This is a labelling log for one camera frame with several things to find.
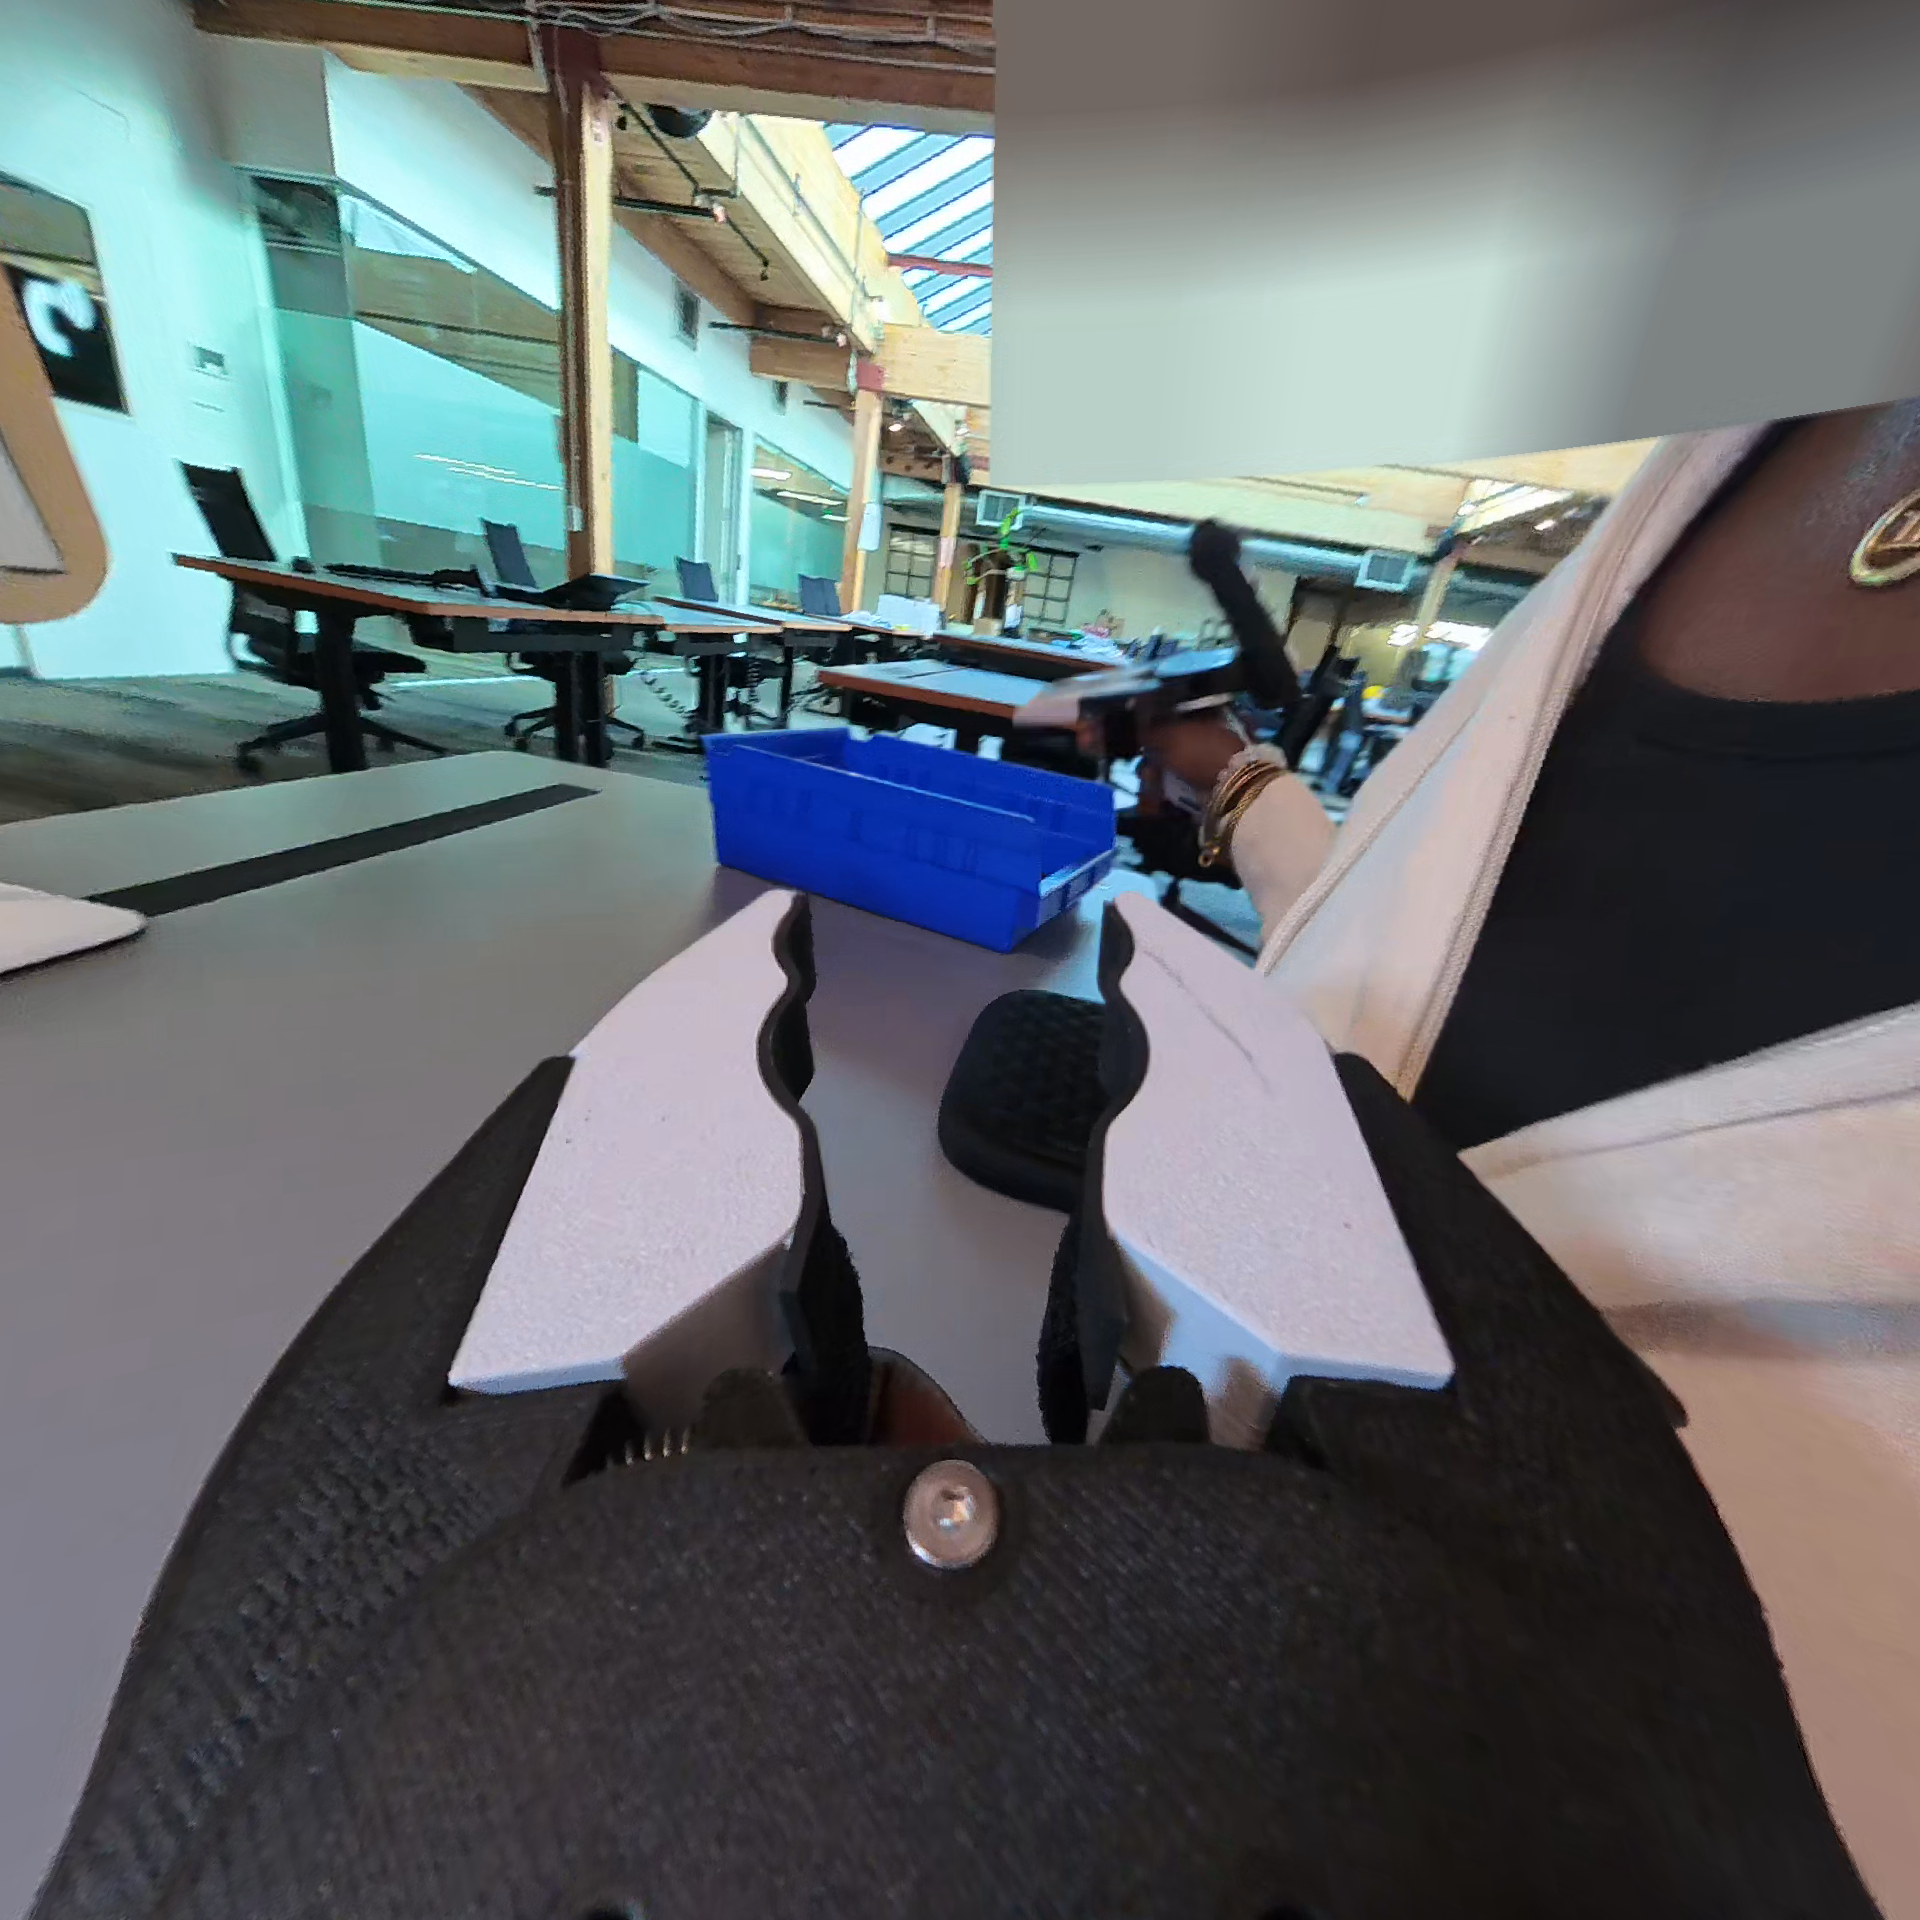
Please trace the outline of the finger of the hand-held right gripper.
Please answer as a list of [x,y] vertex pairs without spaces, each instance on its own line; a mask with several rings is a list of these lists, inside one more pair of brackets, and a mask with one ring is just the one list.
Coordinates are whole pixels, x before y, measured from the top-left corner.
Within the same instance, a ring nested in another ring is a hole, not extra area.
[[1245,691],[1236,649],[1196,649],[1107,665],[1039,686],[1013,711],[1013,730],[1075,730],[1108,710],[1164,714],[1226,704]]

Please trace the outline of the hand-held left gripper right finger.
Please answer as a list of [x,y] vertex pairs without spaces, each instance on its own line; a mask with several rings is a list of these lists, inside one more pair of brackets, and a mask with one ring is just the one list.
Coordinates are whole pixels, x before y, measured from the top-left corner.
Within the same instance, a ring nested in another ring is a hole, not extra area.
[[1334,1056],[1279,990],[1153,897],[1097,946],[1097,1107],[1039,1336],[1039,1417],[1118,1430],[1119,1383],[1196,1382],[1212,1442],[1260,1449],[1306,1382],[1455,1375]]

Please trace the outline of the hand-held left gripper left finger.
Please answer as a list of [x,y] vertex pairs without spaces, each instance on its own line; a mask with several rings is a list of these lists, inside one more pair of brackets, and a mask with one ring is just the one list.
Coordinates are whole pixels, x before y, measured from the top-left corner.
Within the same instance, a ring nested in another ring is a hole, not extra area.
[[617,1385],[663,1442],[756,1372],[813,1442],[865,1440],[862,1288],[805,1111],[813,986],[809,902],[772,889],[596,1022],[559,1064],[451,1391]]

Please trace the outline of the blue plastic bin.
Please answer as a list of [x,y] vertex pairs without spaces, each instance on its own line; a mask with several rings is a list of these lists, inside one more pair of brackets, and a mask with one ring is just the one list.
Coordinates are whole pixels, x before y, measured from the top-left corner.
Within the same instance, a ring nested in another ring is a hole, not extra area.
[[1105,784],[849,727],[709,734],[717,862],[1007,953],[1114,870]]

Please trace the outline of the person's right forearm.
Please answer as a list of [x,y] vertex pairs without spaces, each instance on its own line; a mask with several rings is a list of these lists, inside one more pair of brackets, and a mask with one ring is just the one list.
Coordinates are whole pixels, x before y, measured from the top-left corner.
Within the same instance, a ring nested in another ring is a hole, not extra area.
[[1273,936],[1329,862],[1337,826],[1318,796],[1294,774],[1273,774],[1231,822],[1228,858],[1260,918],[1262,938]]

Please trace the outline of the person's right hand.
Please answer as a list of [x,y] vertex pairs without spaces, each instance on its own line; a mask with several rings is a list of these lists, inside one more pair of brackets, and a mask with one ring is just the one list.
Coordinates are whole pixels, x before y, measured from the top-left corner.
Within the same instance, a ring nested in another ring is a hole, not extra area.
[[1226,710],[1177,711],[1141,734],[1142,761],[1161,787],[1204,799],[1252,742]]

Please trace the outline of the green potted plant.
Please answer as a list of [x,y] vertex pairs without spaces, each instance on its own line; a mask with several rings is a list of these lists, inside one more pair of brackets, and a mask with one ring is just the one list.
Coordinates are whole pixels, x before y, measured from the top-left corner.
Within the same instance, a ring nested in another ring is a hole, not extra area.
[[979,634],[1004,634],[1010,607],[1019,596],[1029,570],[1029,550],[1019,539],[1021,523],[1023,498],[994,523],[991,536],[967,566],[967,625]]

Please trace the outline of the black textured pad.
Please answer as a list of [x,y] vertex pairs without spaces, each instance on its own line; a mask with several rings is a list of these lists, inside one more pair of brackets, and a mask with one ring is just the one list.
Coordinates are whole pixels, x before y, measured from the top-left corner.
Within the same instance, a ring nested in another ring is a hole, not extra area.
[[988,1001],[939,1099],[943,1160],[988,1194],[1075,1215],[1108,1105],[1105,1039],[1107,1006],[1097,1000],[1019,990]]

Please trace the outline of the person's black shirt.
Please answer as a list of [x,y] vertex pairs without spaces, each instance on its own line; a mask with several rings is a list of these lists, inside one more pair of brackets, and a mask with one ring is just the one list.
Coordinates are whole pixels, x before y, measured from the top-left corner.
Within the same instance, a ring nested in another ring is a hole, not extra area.
[[1915,1006],[1915,691],[1717,700],[1641,628],[1567,704],[1431,1046],[1453,1148]]

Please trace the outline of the black office chair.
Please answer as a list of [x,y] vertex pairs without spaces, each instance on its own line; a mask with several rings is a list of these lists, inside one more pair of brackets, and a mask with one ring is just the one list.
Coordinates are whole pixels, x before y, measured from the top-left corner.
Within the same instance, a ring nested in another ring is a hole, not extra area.
[[[589,571],[539,587],[526,558],[518,526],[483,519],[483,536],[492,563],[494,600],[529,609],[562,609],[606,612],[645,595],[645,578]],[[548,731],[558,755],[591,767],[607,763],[614,736],[628,738],[635,753],[654,746],[642,727],[617,716],[612,684],[633,670],[628,642],[596,654],[566,646],[558,654],[510,654],[511,673],[551,681],[556,695],[541,711],[516,714],[500,731],[516,753],[529,753],[539,731]]]
[[[180,473],[225,561],[249,566],[278,563],[278,553],[255,516],[246,480],[238,470],[180,463]],[[283,607],[242,584],[233,584],[227,628],[227,651],[235,668],[285,689],[321,692],[317,612]],[[436,742],[401,731],[371,716],[382,710],[378,689],[385,681],[426,673],[419,658],[349,639],[348,660],[355,700],[363,714],[358,721],[361,738],[374,742],[382,753],[413,750],[436,758],[447,753]],[[276,753],[283,746],[310,736],[330,738],[324,710],[317,710],[308,718],[276,723],[262,734],[242,742],[233,753],[233,763],[245,777],[259,777],[265,753]]]

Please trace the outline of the long wooden office desk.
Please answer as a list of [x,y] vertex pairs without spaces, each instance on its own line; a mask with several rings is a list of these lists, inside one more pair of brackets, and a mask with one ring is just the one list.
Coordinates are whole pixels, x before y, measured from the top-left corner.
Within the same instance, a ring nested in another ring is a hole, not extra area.
[[291,609],[321,615],[321,710],[326,714],[326,768],[333,775],[356,775],[367,768],[367,743],[361,738],[363,718],[355,700],[349,673],[349,639],[367,618],[396,618],[410,628],[422,628],[426,642],[446,654],[558,654],[562,648],[586,648],[596,654],[621,642],[641,649],[645,634],[666,628],[666,618],[642,600],[628,600],[606,612],[529,609],[494,600],[466,582],[396,582],[348,577],[339,570],[299,570],[297,566],[249,566],[225,558],[177,553],[180,570],[195,570],[227,585],[246,585]]

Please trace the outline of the white flat device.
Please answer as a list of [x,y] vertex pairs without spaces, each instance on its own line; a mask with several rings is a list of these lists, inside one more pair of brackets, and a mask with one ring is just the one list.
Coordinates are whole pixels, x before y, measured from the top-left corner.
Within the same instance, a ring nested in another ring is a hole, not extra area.
[[2,978],[59,964],[140,938],[148,919],[130,907],[2,886]]

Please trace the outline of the wooden support post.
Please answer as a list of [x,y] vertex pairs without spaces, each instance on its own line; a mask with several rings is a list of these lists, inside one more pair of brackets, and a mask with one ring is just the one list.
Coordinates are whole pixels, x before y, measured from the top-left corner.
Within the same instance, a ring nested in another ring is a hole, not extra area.
[[559,463],[569,574],[611,574],[612,352],[607,264],[614,100],[596,41],[541,38],[559,262]]

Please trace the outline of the orange-edged wall board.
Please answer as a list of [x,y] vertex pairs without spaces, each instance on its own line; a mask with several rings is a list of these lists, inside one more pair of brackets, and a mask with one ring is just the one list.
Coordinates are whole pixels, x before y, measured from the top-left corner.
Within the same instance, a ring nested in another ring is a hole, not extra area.
[[2,176],[2,619],[75,618],[109,547],[65,406],[129,408],[106,278],[85,208]]

